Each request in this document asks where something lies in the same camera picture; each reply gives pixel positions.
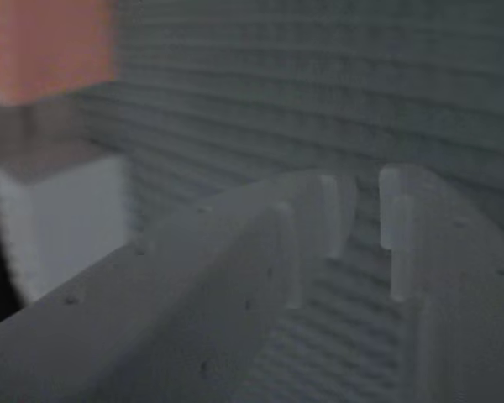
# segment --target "white plastic panel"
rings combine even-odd
[[[0,165],[0,237],[28,303],[127,243],[124,171],[118,154],[80,140]]]
[[[356,197],[350,177],[306,171],[152,225],[0,324],[0,401],[228,401],[284,308],[343,253]]]
[[[436,175],[381,172],[392,297],[412,312],[406,400],[504,402],[504,232]]]

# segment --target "ribbed wall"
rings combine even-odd
[[[377,174],[438,172],[504,227],[504,3],[122,1],[122,80],[83,92],[91,136],[132,162],[136,228],[276,172],[354,172],[341,264],[284,318],[238,402],[394,402],[403,315]]]

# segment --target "small hole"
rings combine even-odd
[[[77,296],[67,296],[64,299],[64,304],[66,305],[78,305],[80,304],[81,300]]]
[[[137,246],[136,249],[134,250],[137,256],[144,256],[145,255],[145,249],[141,246]]]
[[[500,277],[504,277],[504,269],[499,269],[496,271],[496,273],[500,276]]]
[[[200,364],[200,376],[202,377],[202,379],[208,378],[208,371],[209,371],[209,362],[203,361]]]

